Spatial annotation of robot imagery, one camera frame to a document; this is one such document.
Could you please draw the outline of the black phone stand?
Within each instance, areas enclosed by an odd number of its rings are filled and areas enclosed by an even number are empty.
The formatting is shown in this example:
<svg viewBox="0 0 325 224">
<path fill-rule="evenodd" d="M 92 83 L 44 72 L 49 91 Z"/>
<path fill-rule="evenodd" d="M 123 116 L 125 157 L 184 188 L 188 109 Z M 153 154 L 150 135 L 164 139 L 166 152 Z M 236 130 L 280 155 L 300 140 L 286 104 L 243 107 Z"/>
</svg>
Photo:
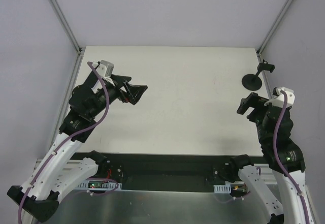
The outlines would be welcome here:
<svg viewBox="0 0 325 224">
<path fill-rule="evenodd" d="M 244 88 L 250 91 L 257 91 L 262 87 L 262 80 L 259 77 L 262 71 L 269 71 L 272 73 L 275 69 L 275 66 L 269 64 L 267 61 L 263 60 L 263 62 L 259 63 L 257 66 L 257 72 L 255 74 L 246 74 L 243 76 L 241 82 Z"/>
</svg>

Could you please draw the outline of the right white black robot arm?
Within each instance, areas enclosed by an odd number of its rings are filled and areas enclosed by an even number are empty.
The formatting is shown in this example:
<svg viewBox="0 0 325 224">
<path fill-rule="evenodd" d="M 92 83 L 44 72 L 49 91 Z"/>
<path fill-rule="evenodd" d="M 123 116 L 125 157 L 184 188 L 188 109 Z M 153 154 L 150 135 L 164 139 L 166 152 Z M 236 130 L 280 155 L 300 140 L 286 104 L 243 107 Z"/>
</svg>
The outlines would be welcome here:
<svg viewBox="0 0 325 224">
<path fill-rule="evenodd" d="M 262 180 L 261 168 L 246 154 L 232 157 L 217 173 L 227 187 L 237 181 L 243 182 L 241 193 L 238 193 L 238 188 L 229 190 L 229 202 L 252 195 L 268 223 L 315 222 L 307 197 L 303 153 L 290 138 L 294 125 L 290 110 L 294 102 L 293 90 L 278 87 L 274 88 L 271 99 L 252 92 L 240 101 L 237 109 L 240 115 L 249 108 L 253 109 L 247 119 L 256 126 L 263 158 L 272 170 L 280 192 L 279 199 Z"/>
</svg>

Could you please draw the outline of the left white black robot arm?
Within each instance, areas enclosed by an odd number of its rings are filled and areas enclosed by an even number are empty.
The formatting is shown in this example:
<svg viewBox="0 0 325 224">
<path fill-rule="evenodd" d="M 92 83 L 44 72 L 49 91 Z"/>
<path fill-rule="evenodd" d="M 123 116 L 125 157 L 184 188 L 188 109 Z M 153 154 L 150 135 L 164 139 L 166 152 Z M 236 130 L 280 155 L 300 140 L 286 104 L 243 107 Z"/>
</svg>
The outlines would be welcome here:
<svg viewBox="0 0 325 224">
<path fill-rule="evenodd" d="M 70 173 L 61 172 L 105 119 L 115 100 L 132 105 L 140 100 L 147 85 L 131 85 L 130 81 L 128 76 L 112 74 L 103 78 L 97 72 L 91 72 L 84 83 L 73 89 L 70 111 L 51 148 L 30 177 L 21 185 L 12 185 L 7 192 L 19 206 L 19 223 L 22 223 L 23 211 L 40 223 L 46 222 L 79 183 L 92 176 L 101 178 L 106 175 L 107 159 L 97 151 L 92 151 Z"/>
</svg>

